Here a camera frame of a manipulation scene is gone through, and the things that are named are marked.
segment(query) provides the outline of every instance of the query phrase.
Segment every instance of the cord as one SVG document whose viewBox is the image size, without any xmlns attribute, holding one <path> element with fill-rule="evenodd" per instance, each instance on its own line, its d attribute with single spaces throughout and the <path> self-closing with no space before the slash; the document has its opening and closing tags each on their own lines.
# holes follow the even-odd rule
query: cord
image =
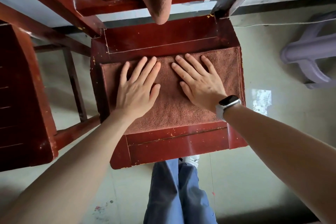
<svg viewBox="0 0 336 224">
<path fill-rule="evenodd" d="M 327 19 L 323 21 L 310 21 L 310 22 L 288 22 L 288 23 L 267 23 L 267 24 L 254 24 L 254 25 L 248 25 L 248 26 L 234 26 L 235 28 L 248 28 L 248 27 L 254 27 L 254 26 L 277 26 L 277 25 L 297 25 L 297 24 L 312 24 L 312 23 L 320 23 L 325 21 L 333 21 L 336 20 L 336 18 Z"/>
</svg>

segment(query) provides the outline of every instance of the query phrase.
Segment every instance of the shoe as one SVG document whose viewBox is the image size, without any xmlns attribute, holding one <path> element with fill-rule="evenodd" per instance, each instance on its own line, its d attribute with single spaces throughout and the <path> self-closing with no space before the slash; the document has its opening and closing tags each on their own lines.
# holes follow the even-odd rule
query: shoe
<svg viewBox="0 0 336 224">
<path fill-rule="evenodd" d="M 200 159 L 199 155 L 193 155 L 182 158 L 182 162 L 192 164 L 194 167 L 198 168 L 199 159 Z"/>
</svg>

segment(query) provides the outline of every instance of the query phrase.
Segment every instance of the pants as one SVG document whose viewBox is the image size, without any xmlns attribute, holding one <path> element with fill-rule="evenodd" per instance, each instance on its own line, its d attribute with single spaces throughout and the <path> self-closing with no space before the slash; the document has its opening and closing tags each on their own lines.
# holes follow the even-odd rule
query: pants
<svg viewBox="0 0 336 224">
<path fill-rule="evenodd" d="M 154 164 L 144 224 L 217 223 L 197 169 L 171 159 Z"/>
</svg>

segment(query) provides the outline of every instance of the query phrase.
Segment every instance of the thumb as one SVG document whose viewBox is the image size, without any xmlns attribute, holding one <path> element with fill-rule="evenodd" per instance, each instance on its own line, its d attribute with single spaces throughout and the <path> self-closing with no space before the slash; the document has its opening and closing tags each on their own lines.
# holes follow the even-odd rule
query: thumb
<svg viewBox="0 0 336 224">
<path fill-rule="evenodd" d="M 150 95 L 149 95 L 149 102 L 151 103 L 151 105 L 154 105 L 155 100 L 157 99 L 159 92 L 160 92 L 160 84 L 156 84 L 154 85 L 154 87 L 152 88 L 152 90 L 150 91 Z"/>
<path fill-rule="evenodd" d="M 189 85 L 186 84 L 185 82 L 180 82 L 180 85 L 182 87 L 184 94 L 186 94 L 188 99 L 192 102 L 194 100 L 194 96 Z"/>
</svg>

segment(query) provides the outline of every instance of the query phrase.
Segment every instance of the floor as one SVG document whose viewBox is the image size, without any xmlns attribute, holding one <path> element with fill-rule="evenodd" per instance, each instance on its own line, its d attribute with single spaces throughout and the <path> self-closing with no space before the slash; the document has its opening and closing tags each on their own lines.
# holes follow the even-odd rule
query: floor
<svg viewBox="0 0 336 224">
<path fill-rule="evenodd" d="M 295 64 L 284 65 L 280 50 L 297 39 L 303 25 L 253 24 L 306 21 L 312 14 L 335 10 L 319 6 L 232 17 L 243 53 L 247 107 L 336 146 L 336 88 L 309 90 Z M 82 34 L 73 35 L 89 44 Z M 73 54 L 85 106 L 97 113 L 89 75 L 89 58 Z M 38 54 L 46 92 L 57 129 L 79 122 L 70 81 L 61 52 Z M 324 64 L 335 74 L 336 66 Z M 79 140 L 61 150 L 64 154 Z M 0 209 L 19 195 L 50 164 L 0 173 Z M 109 169 L 82 224 L 141 223 L 144 217 L 152 164 Z M 311 216 L 303 203 L 263 164 L 250 147 L 203 154 L 199 184 L 208 195 L 218 221 L 271 223 Z"/>
</svg>

